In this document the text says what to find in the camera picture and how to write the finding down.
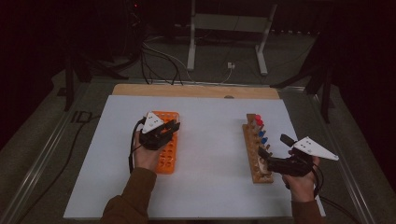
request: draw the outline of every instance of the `gray floor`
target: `gray floor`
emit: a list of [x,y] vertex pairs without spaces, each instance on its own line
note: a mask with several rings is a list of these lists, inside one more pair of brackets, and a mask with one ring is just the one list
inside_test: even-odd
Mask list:
[[[269,68],[269,75],[259,74],[255,59],[254,45],[260,41],[259,36],[248,36],[244,40],[197,39],[195,70],[186,73],[182,64],[177,63],[183,84],[206,85],[253,85],[264,86],[276,84],[298,73],[304,58],[315,38],[306,35],[270,35],[264,50],[264,57]],[[163,38],[151,38],[147,47],[170,54],[183,63],[187,61],[189,39],[178,37],[172,41]],[[167,80],[172,80],[176,73],[172,64],[146,54],[150,68]],[[231,72],[226,68],[227,62],[235,63]],[[129,77],[124,82],[144,83],[140,63],[120,72]],[[396,223],[396,198],[386,178],[381,173],[370,148],[367,146],[359,127],[349,114],[339,91],[332,86],[332,108],[330,124],[325,124],[318,115],[316,96],[306,95],[302,88],[308,79],[301,80],[279,92],[280,97],[290,112],[294,129],[299,137],[311,136],[325,147],[342,157],[343,162],[322,160],[321,167],[326,182],[321,192],[325,196],[348,210],[362,223]],[[22,180],[33,165],[35,158],[43,148],[53,144],[54,151],[35,184],[29,199],[22,201],[25,205],[23,214],[50,184],[62,169],[75,134],[80,124],[70,123],[75,111],[90,111],[100,115],[106,98],[111,94],[117,80],[97,75],[91,83],[81,84],[77,89],[78,98],[69,113],[65,113],[64,98],[56,96],[59,88],[64,87],[64,72],[53,78],[55,88],[42,102],[35,113],[21,126],[14,137],[0,151],[0,214],[8,213],[7,206],[17,193]],[[66,120],[60,135],[54,139],[53,131],[59,128],[59,121]],[[45,196],[27,214],[22,223],[98,223],[97,220],[63,219],[64,209],[73,190],[79,169],[94,134],[97,120],[85,125],[81,130],[73,151],[71,161],[64,173]],[[328,223],[353,223],[348,217],[331,206],[324,204]],[[266,218],[261,220],[197,220],[195,223],[292,223],[289,218]]]

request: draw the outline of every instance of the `wire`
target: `wire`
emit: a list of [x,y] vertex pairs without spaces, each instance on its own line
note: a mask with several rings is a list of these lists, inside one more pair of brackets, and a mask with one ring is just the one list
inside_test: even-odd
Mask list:
[[[221,15],[221,13],[220,13],[221,7],[222,7],[221,0],[219,0],[219,3],[218,3],[218,15]],[[239,16],[238,16],[236,24],[235,24],[234,28],[231,30],[231,32],[235,31],[235,28],[236,28],[236,25],[238,24],[238,22],[239,22]],[[213,36],[216,38],[215,41],[211,41],[211,40],[205,39],[206,37],[208,37],[211,34],[213,34]],[[243,39],[246,39],[246,37],[248,36],[248,32],[244,32],[242,37],[240,37],[240,38],[234,38],[233,37],[234,40],[229,41],[229,42],[224,42],[224,41],[222,41],[222,38],[224,38],[224,37],[223,36],[219,36],[219,34],[220,33],[216,32],[216,30],[209,30],[209,33],[207,35],[204,35],[202,37],[196,37],[195,39],[197,39],[197,40],[201,39],[202,41],[204,41],[206,43],[209,43],[209,44],[222,44],[222,45],[224,45],[224,44],[234,44],[235,42],[238,42],[238,41],[241,41]]]
[[[229,37],[229,36],[221,36],[221,33],[225,32],[225,31],[220,31],[216,32],[215,30],[210,30],[213,31],[212,33],[208,33],[207,35],[201,36],[201,37],[195,37],[195,39],[197,40],[196,45],[197,46],[205,46],[206,44],[210,44],[210,45],[233,45],[239,41],[248,39],[248,37],[251,36],[250,33],[247,32],[241,32],[239,31],[237,34],[240,34],[240,37]],[[215,37],[215,40],[210,39],[209,37],[213,35]]]
[[128,158],[128,160],[129,160],[129,172],[130,172],[130,173],[131,173],[132,170],[134,169],[134,152],[135,152],[138,148],[140,148],[140,147],[142,146],[142,145],[140,145],[139,147],[135,147],[135,148],[134,148],[134,138],[135,138],[135,135],[136,135],[136,131],[137,131],[137,128],[139,127],[139,125],[140,125],[140,124],[144,124],[145,121],[146,121],[146,118],[142,118],[141,120],[139,120],[139,121],[136,123],[136,125],[134,126],[134,130],[133,130],[133,132],[132,132],[131,152],[130,152],[129,158]]
[[357,223],[357,224],[361,224],[355,217],[352,216],[352,214],[350,214],[344,207],[342,207],[342,206],[339,205],[338,203],[335,203],[335,202],[331,201],[330,199],[327,199],[327,198],[325,198],[325,197],[323,197],[323,196],[319,196],[319,198],[320,198],[323,202],[325,202],[325,203],[327,203],[327,204],[333,206],[334,208],[338,209],[339,211],[343,212],[343,213],[344,213],[345,215],[347,215],[350,219],[352,219],[353,222],[355,222],[355,223]]
[[274,67],[272,67],[272,68],[268,71],[268,75],[271,74],[271,72],[272,72],[275,68],[278,68],[278,67],[280,67],[280,66],[283,66],[283,65],[285,65],[285,64],[287,64],[287,63],[292,63],[292,62],[296,61],[297,59],[299,59],[301,56],[303,56],[305,53],[307,53],[307,52],[311,49],[311,47],[312,47],[313,45],[314,45],[314,44],[309,45],[308,48],[306,48],[306,49],[305,49],[302,53],[300,53],[296,58],[275,65]]
[[175,73],[175,75],[174,75],[174,77],[173,77],[173,79],[172,79],[172,83],[170,83],[170,84],[171,84],[171,85],[174,85],[174,84],[175,84],[175,80],[176,80],[176,78],[178,77],[178,78],[179,78],[180,84],[183,85],[183,82],[181,81],[181,78],[180,78],[180,71],[178,70],[177,65],[176,65],[167,55],[163,55],[162,53],[159,53],[159,52],[156,52],[156,51],[153,51],[153,52],[155,52],[155,53],[157,53],[157,54],[160,54],[160,55],[152,54],[152,53],[148,53],[148,52],[145,52],[145,53],[147,53],[148,55],[151,55],[151,56],[153,56],[153,57],[158,57],[158,58],[165,59],[165,60],[167,60],[168,62],[170,62],[170,63],[175,67],[176,73]]
[[183,66],[183,68],[185,69],[186,74],[187,74],[187,77],[190,79],[190,81],[192,81],[194,84],[197,84],[197,83],[190,77],[189,70],[187,69],[187,66],[186,66],[181,60],[179,60],[178,58],[176,58],[176,57],[174,57],[174,56],[172,56],[172,55],[169,55],[169,54],[160,52],[160,51],[158,51],[158,50],[156,50],[156,49],[153,49],[153,48],[151,48],[150,46],[148,46],[146,43],[143,43],[143,45],[146,46],[146,48],[151,49],[151,50],[154,51],[154,52],[157,52],[157,53],[166,55],[166,56],[168,56],[169,58],[172,58],[172,59],[176,60],[177,62],[179,62],[179,63]]
[[144,54],[142,54],[142,59],[143,59],[143,65],[145,65],[145,66],[148,68],[148,70],[149,70],[148,76],[149,76],[149,78],[151,79],[151,82],[148,83],[148,84],[152,84],[152,82],[153,82],[153,79],[152,79],[152,77],[151,77],[151,74],[153,74],[153,75],[155,75],[156,77],[158,77],[159,79],[161,79],[161,80],[163,80],[163,81],[165,81],[165,82],[171,84],[168,80],[166,80],[166,78],[161,77],[160,75],[158,75],[156,72],[154,72],[154,71],[150,68],[149,64],[147,63],[146,56],[145,56]]
[[[315,178],[317,179],[317,186],[316,186],[316,188],[315,188],[315,193],[316,193],[316,194],[314,193],[314,194],[315,194],[315,197],[316,197],[317,194],[320,192],[321,188],[323,187],[323,184],[324,184],[324,175],[323,175],[323,172],[320,170],[320,168],[319,168],[316,164],[314,164],[314,165],[317,167],[317,170],[319,170],[320,176],[321,176],[321,181],[319,182],[319,181],[318,181],[317,172],[315,172],[315,170],[312,171],[312,172],[314,173]],[[320,195],[319,195],[319,198],[320,198],[323,202],[325,202],[325,203],[327,203],[327,204],[333,206],[334,208],[338,209],[339,211],[343,212],[345,215],[347,215],[348,217],[350,217],[355,223],[361,224],[355,217],[352,216],[352,214],[350,214],[350,213],[349,213],[344,207],[342,207],[341,205],[339,205],[339,204],[337,204],[337,203],[331,201],[330,199],[327,199],[327,198],[325,198],[325,197],[323,197],[323,196],[320,196]]]
[[152,84],[152,80],[151,80],[151,83],[149,83],[148,79],[146,78],[145,67],[144,67],[144,57],[145,57],[144,54],[142,54],[142,57],[140,58],[140,69],[142,70],[143,78],[145,79],[146,83],[149,85],[149,84]]
[[223,84],[224,82],[226,82],[230,78],[232,72],[233,72],[233,69],[230,68],[230,74],[227,76],[227,78],[224,81],[218,83],[216,86],[219,86],[219,85]]
[[157,35],[157,36],[152,37],[151,39],[146,39],[145,42],[151,42],[151,41],[153,41],[153,40],[162,39],[162,38],[165,38],[165,36],[163,36],[163,35]]
[[235,62],[240,62],[240,63],[244,63],[245,65],[247,65],[248,69],[250,70],[251,74],[253,74],[259,81],[261,85],[264,85],[264,80],[267,79],[268,76],[262,76],[260,74],[256,73],[256,70],[254,70],[251,67],[251,64],[249,64],[248,62],[246,62],[245,60],[236,60]]
[[55,176],[55,178],[52,180],[52,182],[49,184],[49,186],[41,193],[41,195],[32,203],[32,205],[26,210],[26,212],[18,219],[17,224],[21,223],[26,218],[26,216],[29,214],[29,212],[37,205],[37,203],[44,197],[44,195],[50,190],[50,188],[53,187],[53,185],[56,183],[56,181],[59,179],[59,177],[61,177],[62,173],[64,172],[64,169],[67,167],[67,165],[69,164],[69,162],[70,162],[70,160],[72,158],[73,151],[74,151],[77,139],[78,139],[78,135],[81,132],[82,128],[87,123],[91,122],[92,120],[99,119],[99,118],[100,118],[100,116],[92,117],[88,121],[83,122],[79,126],[79,128],[78,128],[78,130],[76,132],[76,135],[75,135],[75,137],[73,139],[72,146],[70,147],[69,155],[68,155],[67,160],[66,160],[66,162],[64,164],[64,167],[62,167],[61,171]]

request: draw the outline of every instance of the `white table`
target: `white table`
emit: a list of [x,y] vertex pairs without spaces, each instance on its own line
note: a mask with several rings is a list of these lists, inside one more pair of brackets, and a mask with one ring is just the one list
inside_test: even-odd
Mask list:
[[[290,192],[281,176],[253,184],[242,124],[246,113],[262,115],[270,150],[288,157],[282,133],[296,139],[282,100],[198,97],[108,97],[64,217],[100,218],[107,201],[129,178],[133,127],[148,111],[180,114],[177,163],[159,175],[148,213],[153,219],[291,217]],[[321,214],[323,207],[318,201]]]

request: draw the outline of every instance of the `dark background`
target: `dark background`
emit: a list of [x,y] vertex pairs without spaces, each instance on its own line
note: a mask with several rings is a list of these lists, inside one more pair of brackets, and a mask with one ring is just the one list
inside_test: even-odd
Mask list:
[[[112,2],[111,5],[99,0],[0,3],[3,107],[0,147],[52,90],[50,79],[64,69],[65,51],[70,46],[108,61],[115,55],[138,51],[134,35],[129,36],[128,46],[118,44],[125,37],[127,16],[123,1]],[[148,24],[168,37],[177,35],[174,24],[183,26],[190,22],[190,1],[134,2],[138,4],[133,10],[141,19],[139,25]],[[197,11],[219,10],[218,1],[198,2]],[[265,4],[262,10],[255,11],[241,9],[239,4],[230,1],[227,6],[222,5],[221,13],[257,16],[268,11]],[[318,35],[304,66],[334,64],[332,83],[340,88],[394,189],[395,11],[395,2],[307,1],[280,4],[273,22],[273,32],[277,35],[288,31]]]

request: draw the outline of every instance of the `brown sleeve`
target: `brown sleeve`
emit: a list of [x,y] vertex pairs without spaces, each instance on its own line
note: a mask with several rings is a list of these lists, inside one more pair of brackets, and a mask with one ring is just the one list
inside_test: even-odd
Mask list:
[[308,203],[291,202],[291,212],[295,224],[324,224],[317,201]]
[[157,175],[144,168],[134,168],[121,195],[110,199],[102,223],[147,223],[149,198]]

